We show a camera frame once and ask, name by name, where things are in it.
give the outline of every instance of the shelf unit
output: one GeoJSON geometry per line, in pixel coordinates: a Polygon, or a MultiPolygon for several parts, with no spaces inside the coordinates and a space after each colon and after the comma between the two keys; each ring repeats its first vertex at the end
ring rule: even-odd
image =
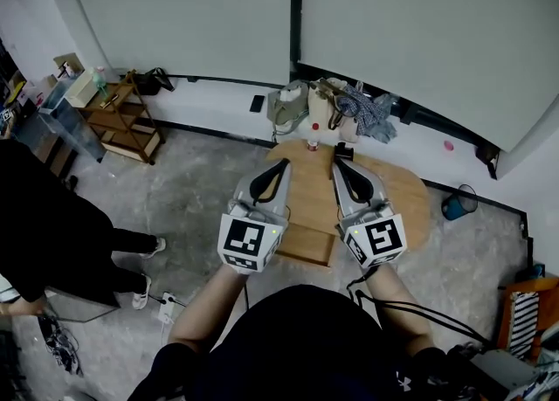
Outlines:
{"type": "Polygon", "coordinates": [[[97,92],[78,110],[107,150],[153,165],[151,157],[165,139],[138,92],[134,74],[132,70],[120,83],[107,83],[107,97],[97,92]],[[139,102],[128,101],[131,95],[139,102]]]}

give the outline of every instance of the white sneaker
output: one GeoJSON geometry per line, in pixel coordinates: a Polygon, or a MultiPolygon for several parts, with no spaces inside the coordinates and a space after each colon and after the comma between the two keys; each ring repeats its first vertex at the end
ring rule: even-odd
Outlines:
{"type": "Polygon", "coordinates": [[[151,279],[147,276],[146,277],[146,290],[142,294],[134,294],[134,298],[132,299],[132,308],[134,309],[144,309],[148,304],[148,294],[149,289],[151,288],[151,279]]]}
{"type": "Polygon", "coordinates": [[[163,252],[167,248],[167,241],[165,238],[158,238],[157,244],[155,244],[155,250],[152,253],[142,253],[141,257],[143,259],[150,259],[158,252],[163,252]]]}

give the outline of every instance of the striped object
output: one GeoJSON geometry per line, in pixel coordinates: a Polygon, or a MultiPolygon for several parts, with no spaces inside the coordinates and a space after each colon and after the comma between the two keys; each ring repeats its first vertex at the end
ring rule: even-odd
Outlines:
{"type": "Polygon", "coordinates": [[[522,359],[532,348],[538,322],[538,293],[513,293],[512,328],[508,350],[522,359]]]}

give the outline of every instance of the black t-shirt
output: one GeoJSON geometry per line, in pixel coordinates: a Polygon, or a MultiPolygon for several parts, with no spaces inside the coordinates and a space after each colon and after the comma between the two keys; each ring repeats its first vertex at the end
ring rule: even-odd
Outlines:
{"type": "Polygon", "coordinates": [[[429,368],[445,354],[405,355],[347,297],[289,287],[252,307],[208,356],[173,343],[129,401],[175,399],[430,399],[429,368]]]}
{"type": "Polygon", "coordinates": [[[23,143],[0,140],[0,160],[0,274],[29,302],[47,286],[75,293],[79,280],[92,275],[94,254],[110,259],[104,244],[110,219],[69,191],[23,143]]]}

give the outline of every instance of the white storage box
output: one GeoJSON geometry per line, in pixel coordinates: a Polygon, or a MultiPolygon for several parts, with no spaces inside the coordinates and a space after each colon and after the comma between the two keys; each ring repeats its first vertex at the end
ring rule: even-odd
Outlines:
{"type": "Polygon", "coordinates": [[[66,91],[64,97],[74,107],[85,107],[97,93],[93,74],[85,70],[66,91]]]}

